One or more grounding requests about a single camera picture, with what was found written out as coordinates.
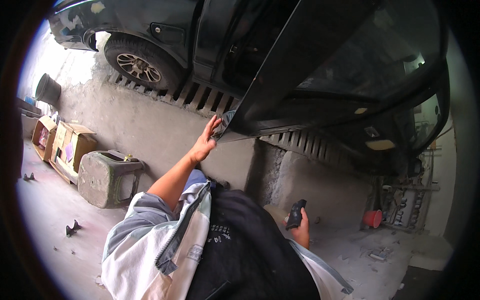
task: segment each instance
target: plastic stool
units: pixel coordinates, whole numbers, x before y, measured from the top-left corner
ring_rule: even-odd
[[[100,208],[125,206],[137,193],[145,163],[116,150],[85,154],[78,171],[78,192]]]

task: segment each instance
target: cardboard box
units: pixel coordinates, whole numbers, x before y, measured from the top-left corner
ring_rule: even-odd
[[[40,139],[40,134],[42,132],[42,129],[46,128],[48,130],[48,138],[47,138],[47,144],[45,146],[45,149],[41,149],[38,145],[40,144],[38,140]],[[52,156],[52,145],[55,140],[55,135],[57,132],[57,125],[55,124],[52,119],[50,119],[49,116],[43,116],[38,119],[35,125],[35,129],[33,130],[33,135],[32,135],[32,144],[33,147],[35,148],[35,151],[38,153],[40,158],[43,161],[48,162],[48,160]]]
[[[67,181],[72,181],[75,175],[78,176],[80,160],[84,154],[95,151],[96,140],[91,136],[95,132],[79,124],[60,122],[52,145],[50,164]],[[73,154],[69,161],[67,159],[67,146],[72,143]],[[55,162],[57,148],[60,148],[60,155]]]

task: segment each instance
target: black vest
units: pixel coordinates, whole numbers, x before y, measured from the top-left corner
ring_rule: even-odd
[[[242,191],[213,195],[210,230],[189,300],[320,299],[275,221]]]

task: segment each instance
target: car door window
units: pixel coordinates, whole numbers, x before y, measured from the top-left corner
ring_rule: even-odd
[[[385,99],[440,57],[440,26],[426,1],[382,1],[369,19],[297,90]]]
[[[397,114],[399,127],[412,149],[423,147],[430,139],[442,113],[435,94],[420,105]]]

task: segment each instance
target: drain grate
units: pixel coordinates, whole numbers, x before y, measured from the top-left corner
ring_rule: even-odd
[[[150,96],[155,101],[175,105],[205,118],[211,118],[215,114],[222,115],[239,102],[230,95],[194,83],[191,79],[187,80],[178,96],[174,95],[175,91],[172,90],[153,90],[137,84],[116,70],[113,70],[108,81]],[[262,136],[260,140],[336,168],[353,170],[347,153],[306,130]]]
[[[262,136],[260,140],[287,151],[305,155],[332,167],[353,171],[350,156],[344,150],[314,132],[297,130]]]
[[[187,80],[178,96],[174,95],[175,91],[173,90],[154,90],[137,84],[116,70],[112,71],[108,82],[150,96],[155,101],[186,109],[205,118],[211,118],[215,114],[222,115],[239,102],[230,95],[194,83],[191,79]]]

